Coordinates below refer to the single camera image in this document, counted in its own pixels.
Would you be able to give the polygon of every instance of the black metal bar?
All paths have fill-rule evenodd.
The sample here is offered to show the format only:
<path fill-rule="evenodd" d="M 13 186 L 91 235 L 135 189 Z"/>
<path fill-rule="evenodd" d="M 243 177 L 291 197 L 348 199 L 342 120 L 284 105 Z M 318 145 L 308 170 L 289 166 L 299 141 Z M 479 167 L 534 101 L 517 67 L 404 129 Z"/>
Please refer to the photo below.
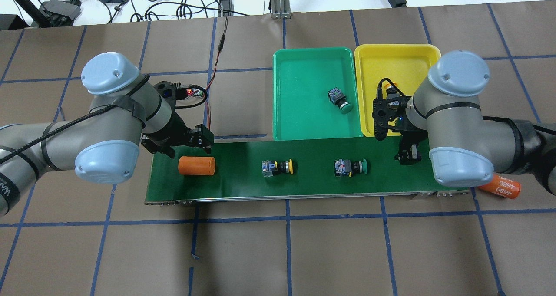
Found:
<path fill-rule="evenodd" d="M 52 27 L 50 21 L 42 15 L 42 13 L 35 7 L 35 5 L 30 0 L 14 0 L 16 1 L 24 11 L 26 11 L 31 18 L 36 21 L 39 27 Z"/>

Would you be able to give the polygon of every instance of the robotic arm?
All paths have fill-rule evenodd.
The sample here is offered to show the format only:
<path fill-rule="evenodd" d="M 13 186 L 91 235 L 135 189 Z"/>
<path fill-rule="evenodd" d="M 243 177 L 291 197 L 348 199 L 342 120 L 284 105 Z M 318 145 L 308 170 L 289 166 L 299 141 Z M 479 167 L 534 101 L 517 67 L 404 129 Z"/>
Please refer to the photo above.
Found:
<path fill-rule="evenodd" d="M 375 138 L 401 132 L 395 158 L 412 164 L 420 160 L 417 145 L 428 136 L 435 179 L 447 187 L 483 185 L 494 172 L 532 173 L 556 193 L 556 124 L 483 117 L 478 95 L 489 79 L 487 63 L 468 51 L 444 55 L 413 96 L 384 78 L 373 103 Z M 391 83 L 385 99 L 384 81 Z"/>
<path fill-rule="evenodd" d="M 72 122 L 0 128 L 0 217 L 48 171 L 75 169 L 94 183 L 122 183 L 133 175 L 139 143 L 174 157 L 172 146 L 210 153 L 214 135 L 187 128 L 175 112 L 179 84 L 152 86 L 149 75 L 120 53 L 103 53 L 85 65 L 83 85 L 95 98 L 89 114 Z"/>

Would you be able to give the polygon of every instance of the yellow bin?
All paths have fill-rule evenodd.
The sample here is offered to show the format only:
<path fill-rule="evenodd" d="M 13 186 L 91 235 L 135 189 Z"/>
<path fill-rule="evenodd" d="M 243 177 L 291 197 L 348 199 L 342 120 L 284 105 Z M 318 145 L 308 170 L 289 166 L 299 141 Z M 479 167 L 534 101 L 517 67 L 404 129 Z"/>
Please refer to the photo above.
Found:
<path fill-rule="evenodd" d="M 365 136 L 375 135 L 373 100 L 381 79 L 390 78 L 405 95 L 413 95 L 439 58 L 439 49 L 430 44 L 363 44 L 355 49 L 359 117 Z"/>

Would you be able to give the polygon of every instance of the green tray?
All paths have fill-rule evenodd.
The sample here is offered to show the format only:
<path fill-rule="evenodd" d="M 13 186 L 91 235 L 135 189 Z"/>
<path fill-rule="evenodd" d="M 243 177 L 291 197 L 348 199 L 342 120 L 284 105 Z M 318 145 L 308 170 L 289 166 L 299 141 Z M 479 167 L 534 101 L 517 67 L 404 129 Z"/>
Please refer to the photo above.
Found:
<path fill-rule="evenodd" d="M 237 201 L 299 197 L 413 194 L 452 191 L 433 178 L 428 142 L 420 145 L 423 161 L 402 166 L 394 155 L 398 136 L 378 142 L 374 138 L 326 138 L 318 140 L 218 143 L 211 156 L 216 173 L 183 176 L 177 171 L 179 156 L 207 156 L 202 150 L 180 146 L 175 159 L 156 154 L 152 162 L 146 204 L 187 201 Z M 262 176 L 263 160 L 294 161 L 294 174 Z M 369 174 L 335 177 L 337 159 L 363 160 Z"/>
<path fill-rule="evenodd" d="M 350 49 L 281 49 L 274 53 L 273 71 L 275 140 L 363 136 Z M 336 87 L 353 104 L 345 115 L 328 100 Z"/>

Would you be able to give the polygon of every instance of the tiled surface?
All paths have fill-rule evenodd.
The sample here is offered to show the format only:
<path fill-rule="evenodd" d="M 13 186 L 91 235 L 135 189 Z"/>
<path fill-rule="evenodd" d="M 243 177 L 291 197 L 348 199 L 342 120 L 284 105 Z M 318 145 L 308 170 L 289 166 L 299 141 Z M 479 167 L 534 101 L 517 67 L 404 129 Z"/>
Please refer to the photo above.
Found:
<path fill-rule="evenodd" d="M 355 49 L 349 12 L 294 13 L 286 20 L 286 49 L 330 46 Z"/>
<path fill-rule="evenodd" d="M 291 223 L 295 295 L 392 295 L 381 219 Z"/>
<path fill-rule="evenodd" d="M 207 70 L 213 22 L 214 19 L 153 21 L 141 70 Z"/>
<path fill-rule="evenodd" d="M 550 87 L 556 81 L 556 58 L 513 57 L 554 54 L 554 4 L 492 5 L 496 21 L 485 5 L 421 11 L 431 42 L 444 53 L 471 49 L 488 57 L 492 80 L 480 97 L 485 115 L 534 120 L 527 92 L 541 120 L 554 122 Z M 502 37 L 493 32 L 497 23 Z M 0 82 L 0 125 L 50 122 L 66 82 L 66 119 L 85 114 L 92 96 L 79 80 L 66 79 L 74 59 L 71 76 L 78 76 L 89 58 L 108 50 L 121 51 L 134 63 L 143 60 L 145 73 L 160 72 L 151 83 L 205 86 L 213 67 L 211 46 L 217 46 L 223 27 L 223 19 L 216 24 L 198 19 L 89 26 L 85 33 L 83 27 L 26 30 L 5 78 L 23 82 Z M 428 42 L 417 8 L 294 13 L 285 34 L 282 27 L 282 21 L 268 16 L 230 19 L 218 65 L 224 71 L 217 73 L 210 92 L 212 129 L 222 136 L 259 137 L 219 141 L 272 140 L 268 68 L 284 40 L 288 48 L 351 49 L 355 39 L 361 44 Z M 19 35 L 0 32 L 2 73 Z M 500 50 L 502 38 L 510 55 Z M 49 78 L 59 80 L 42 80 Z M 205 109 L 179 114 L 194 126 L 203 122 Z M 72 171 L 41 179 L 28 208 L 26 194 L 0 219 L 2 295 L 401 296 L 495 295 L 497 290 L 545 295 L 555 287 L 551 230 L 556 197 L 531 176 L 508 176 L 522 184 L 515 200 L 477 190 L 475 199 L 467 194 L 148 207 L 143 201 L 151 159 L 142 149 L 134 177 L 117 186 L 113 199 L 111 186 L 80 181 Z"/>
<path fill-rule="evenodd" d="M 554 72 L 556 58 L 516 60 L 516 65 L 541 122 L 556 122 L 556 112 L 552 102 L 556 96 L 556 90 L 550 86 L 550 82 L 556 80 Z"/>
<path fill-rule="evenodd" d="M 554 1 L 492 4 L 514 56 L 556 54 Z"/>
<path fill-rule="evenodd" d="M 193 295 L 287 294 L 284 221 L 200 224 Z"/>
<path fill-rule="evenodd" d="M 415 7 L 353 11 L 359 44 L 427 43 Z"/>
<path fill-rule="evenodd" d="M 103 227 L 21 230 L 2 295 L 87 295 Z"/>
<path fill-rule="evenodd" d="M 187 294 L 190 224 L 110 226 L 95 295 Z"/>
<path fill-rule="evenodd" d="M 82 26 L 24 31 L 6 80 L 67 78 L 82 34 Z"/>
<path fill-rule="evenodd" d="M 388 219 L 397 290 L 404 295 L 496 295 L 476 216 Z"/>
<path fill-rule="evenodd" d="M 482 57 L 507 56 L 486 4 L 425 7 L 422 10 L 430 39 L 442 54 L 466 49 Z"/>
<path fill-rule="evenodd" d="M 556 240 L 556 214 L 487 215 L 484 221 L 506 295 L 554 294 L 556 250 L 547 243 Z"/>

